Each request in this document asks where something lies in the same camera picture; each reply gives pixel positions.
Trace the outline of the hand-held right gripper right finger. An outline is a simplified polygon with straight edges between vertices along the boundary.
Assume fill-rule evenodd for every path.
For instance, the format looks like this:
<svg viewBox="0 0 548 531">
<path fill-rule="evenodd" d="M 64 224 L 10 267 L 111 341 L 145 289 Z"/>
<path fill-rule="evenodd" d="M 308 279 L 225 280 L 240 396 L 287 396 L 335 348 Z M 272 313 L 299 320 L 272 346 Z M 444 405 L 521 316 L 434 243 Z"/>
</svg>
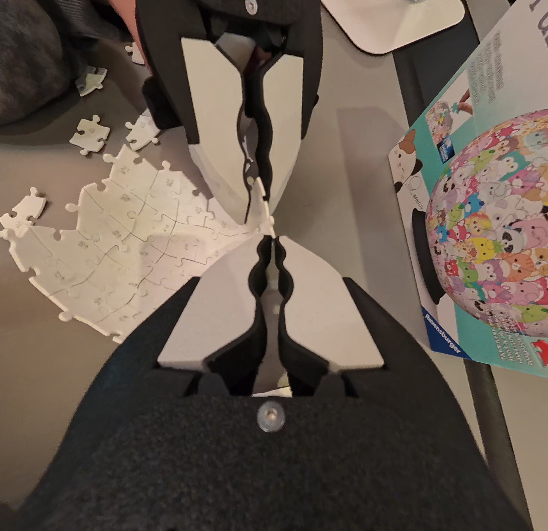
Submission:
<svg viewBox="0 0 548 531">
<path fill-rule="evenodd" d="M 279 354 L 290 374 L 379 369 L 384 359 L 343 277 L 286 236 L 275 239 Z"/>
</svg>

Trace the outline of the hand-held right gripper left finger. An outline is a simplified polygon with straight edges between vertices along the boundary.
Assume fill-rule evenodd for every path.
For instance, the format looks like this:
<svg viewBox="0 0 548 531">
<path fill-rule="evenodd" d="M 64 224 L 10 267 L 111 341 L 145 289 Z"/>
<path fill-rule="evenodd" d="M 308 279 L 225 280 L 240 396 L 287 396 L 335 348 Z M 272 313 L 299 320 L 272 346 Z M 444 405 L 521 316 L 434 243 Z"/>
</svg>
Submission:
<svg viewBox="0 0 548 531">
<path fill-rule="evenodd" d="M 271 236 L 251 236 L 200 277 L 158 357 L 163 368 L 205 372 L 264 322 L 261 296 Z"/>
</svg>

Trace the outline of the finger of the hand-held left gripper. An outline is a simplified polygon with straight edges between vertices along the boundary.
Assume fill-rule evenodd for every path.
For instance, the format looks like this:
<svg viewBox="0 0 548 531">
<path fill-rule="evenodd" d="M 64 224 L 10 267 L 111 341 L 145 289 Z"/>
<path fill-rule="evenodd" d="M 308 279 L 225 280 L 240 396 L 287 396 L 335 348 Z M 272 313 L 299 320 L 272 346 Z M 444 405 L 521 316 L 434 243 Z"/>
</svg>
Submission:
<svg viewBox="0 0 548 531">
<path fill-rule="evenodd" d="M 246 153 L 240 139 L 244 108 L 242 73 L 213 43 L 182 37 L 182 52 L 198 142 L 188 144 L 210 192 L 237 224 L 247 220 L 250 189 L 244 179 Z"/>
<path fill-rule="evenodd" d="M 257 125 L 255 161 L 270 211 L 285 191 L 302 140 L 304 59 L 278 54 L 246 81 L 245 111 Z"/>
</svg>

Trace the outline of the partly built white puzzle ball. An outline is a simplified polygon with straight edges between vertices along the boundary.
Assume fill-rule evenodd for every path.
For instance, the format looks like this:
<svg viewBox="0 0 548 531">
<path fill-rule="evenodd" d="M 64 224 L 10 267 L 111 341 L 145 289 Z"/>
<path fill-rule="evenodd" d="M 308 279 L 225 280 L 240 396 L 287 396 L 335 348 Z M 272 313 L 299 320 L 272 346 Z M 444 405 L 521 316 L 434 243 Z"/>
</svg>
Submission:
<svg viewBox="0 0 548 531">
<path fill-rule="evenodd" d="M 85 185 L 71 230 L 34 224 L 21 236 L 1 226 L 17 268 L 60 311 L 121 343 L 177 289 L 253 234 L 273 234 L 263 183 L 248 179 L 251 205 L 237 224 L 165 160 L 158 169 L 124 144 L 99 186 Z"/>
</svg>

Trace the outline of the person's left forearm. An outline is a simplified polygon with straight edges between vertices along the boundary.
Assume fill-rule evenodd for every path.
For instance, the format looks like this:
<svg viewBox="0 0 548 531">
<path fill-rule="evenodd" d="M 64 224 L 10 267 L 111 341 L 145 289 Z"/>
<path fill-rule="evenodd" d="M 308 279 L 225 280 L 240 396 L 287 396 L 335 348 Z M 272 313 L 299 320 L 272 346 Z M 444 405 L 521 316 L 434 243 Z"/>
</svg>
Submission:
<svg viewBox="0 0 548 531">
<path fill-rule="evenodd" d="M 132 41 L 106 0 L 1 0 L 1 125 L 64 94 L 102 39 Z"/>
</svg>

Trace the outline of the colourful puzzle ball box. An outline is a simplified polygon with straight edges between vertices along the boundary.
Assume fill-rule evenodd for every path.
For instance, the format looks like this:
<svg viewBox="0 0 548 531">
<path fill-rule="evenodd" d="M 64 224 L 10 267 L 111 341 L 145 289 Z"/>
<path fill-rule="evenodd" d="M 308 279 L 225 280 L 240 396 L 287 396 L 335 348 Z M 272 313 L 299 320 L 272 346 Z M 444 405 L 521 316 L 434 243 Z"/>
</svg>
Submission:
<svg viewBox="0 0 548 531">
<path fill-rule="evenodd" d="M 388 154 L 430 348 L 547 377 L 547 0 L 516 0 Z"/>
</svg>

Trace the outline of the white stand with base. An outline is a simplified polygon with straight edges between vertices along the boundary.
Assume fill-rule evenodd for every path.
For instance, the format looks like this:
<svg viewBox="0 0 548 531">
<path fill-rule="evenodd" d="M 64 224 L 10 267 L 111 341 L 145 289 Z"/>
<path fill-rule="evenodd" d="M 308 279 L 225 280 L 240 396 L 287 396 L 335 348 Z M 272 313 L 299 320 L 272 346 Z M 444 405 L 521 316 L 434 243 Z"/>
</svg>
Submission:
<svg viewBox="0 0 548 531">
<path fill-rule="evenodd" d="M 361 51 L 385 55 L 457 25 L 461 0 L 321 0 L 335 22 Z"/>
</svg>

